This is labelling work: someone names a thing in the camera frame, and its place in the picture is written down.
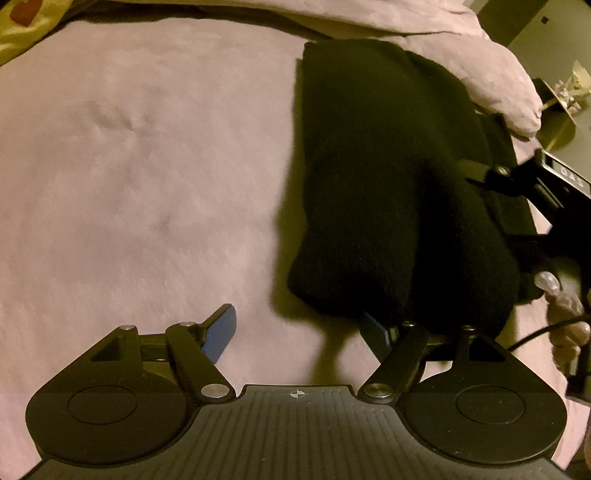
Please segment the right hand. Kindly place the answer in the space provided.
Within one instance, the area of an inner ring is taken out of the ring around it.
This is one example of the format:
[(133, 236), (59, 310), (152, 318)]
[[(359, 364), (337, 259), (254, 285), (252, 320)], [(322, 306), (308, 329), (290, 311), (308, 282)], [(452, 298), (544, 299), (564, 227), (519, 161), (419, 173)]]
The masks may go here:
[[(575, 293), (565, 291), (556, 276), (548, 271), (537, 273), (535, 285), (544, 292), (547, 301), (547, 323), (558, 325), (584, 315), (584, 307)], [(565, 376), (570, 374), (571, 365), (578, 359), (581, 348), (590, 342), (590, 326), (579, 321), (562, 325), (549, 333), (554, 363)]]

